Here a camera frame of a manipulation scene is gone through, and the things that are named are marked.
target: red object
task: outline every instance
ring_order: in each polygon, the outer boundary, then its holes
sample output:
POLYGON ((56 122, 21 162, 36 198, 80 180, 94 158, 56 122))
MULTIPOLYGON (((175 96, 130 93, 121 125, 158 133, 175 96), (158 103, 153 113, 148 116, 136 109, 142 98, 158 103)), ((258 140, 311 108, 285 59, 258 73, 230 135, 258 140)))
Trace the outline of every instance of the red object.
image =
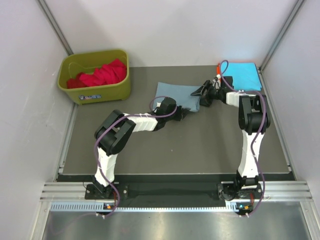
POLYGON ((66 84, 68 89, 96 87, 109 84, 117 84, 127 76, 127 66, 119 59, 109 64, 103 64, 96 68, 93 74, 79 73, 75 79, 70 78, 66 84))

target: plastic bin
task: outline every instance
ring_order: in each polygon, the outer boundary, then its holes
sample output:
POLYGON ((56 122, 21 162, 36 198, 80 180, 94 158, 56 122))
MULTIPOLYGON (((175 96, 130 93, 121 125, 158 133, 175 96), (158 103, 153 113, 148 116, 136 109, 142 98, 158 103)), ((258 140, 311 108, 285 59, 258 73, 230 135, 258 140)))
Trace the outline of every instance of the plastic bin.
POLYGON ((129 59, 125 51, 120 49, 74 54, 65 58, 61 64, 58 87, 64 91, 76 104, 90 104, 112 100, 125 100, 131 92, 129 75, 129 59), (109 64, 119 59, 127 66, 126 77, 116 84, 67 88, 67 81, 79 73, 93 74, 95 68, 109 64))

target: metal floor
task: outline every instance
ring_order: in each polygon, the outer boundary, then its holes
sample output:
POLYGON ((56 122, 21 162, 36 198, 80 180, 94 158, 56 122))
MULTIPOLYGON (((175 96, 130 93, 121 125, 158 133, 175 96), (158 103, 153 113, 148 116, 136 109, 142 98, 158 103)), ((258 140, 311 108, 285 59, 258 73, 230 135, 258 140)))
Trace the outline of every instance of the metal floor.
POLYGON ((43 240, 309 240, 298 202, 265 202, 250 218, 222 212, 118 212, 74 221, 81 212, 51 212, 43 240))
MULTIPOLYGON (((63 174, 96 173, 94 133, 113 110, 148 112, 158 82, 200 86, 215 75, 216 66, 131 68, 132 91, 127 100, 78 106, 63 174)), ((117 158, 115 174, 234 174, 242 141, 238 109, 216 101, 159 131, 132 134, 117 158)), ((289 172, 274 123, 262 141, 259 162, 264 173, 289 172)))

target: green bin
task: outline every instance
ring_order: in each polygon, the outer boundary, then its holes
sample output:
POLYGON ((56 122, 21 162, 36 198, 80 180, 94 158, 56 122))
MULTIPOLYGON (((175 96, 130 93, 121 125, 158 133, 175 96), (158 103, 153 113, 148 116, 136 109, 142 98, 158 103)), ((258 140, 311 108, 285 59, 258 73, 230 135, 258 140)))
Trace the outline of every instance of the green bin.
POLYGON ((128 55, 123 50, 114 49, 68 56, 60 67, 58 87, 79 105, 125 100, 131 92, 128 55), (127 67, 126 77, 123 81, 103 86, 67 88, 67 81, 70 78, 76 78, 79 73, 93 74, 95 68, 101 68, 103 64, 109 64, 115 59, 119 59, 127 67))

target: white wall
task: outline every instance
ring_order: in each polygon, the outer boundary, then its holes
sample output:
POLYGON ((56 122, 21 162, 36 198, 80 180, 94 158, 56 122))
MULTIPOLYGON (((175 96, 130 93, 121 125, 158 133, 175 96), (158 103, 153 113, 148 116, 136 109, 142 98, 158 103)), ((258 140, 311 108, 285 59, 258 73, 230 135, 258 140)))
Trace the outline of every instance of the white wall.
POLYGON ((262 63, 295 0, 46 0, 75 53, 128 51, 134 67, 262 63))
POLYGON ((263 72, 296 174, 320 211, 320 1, 307 0, 263 72))
POLYGON ((56 84, 66 53, 36 1, 0 9, 0 238, 25 240, 72 104, 56 84))

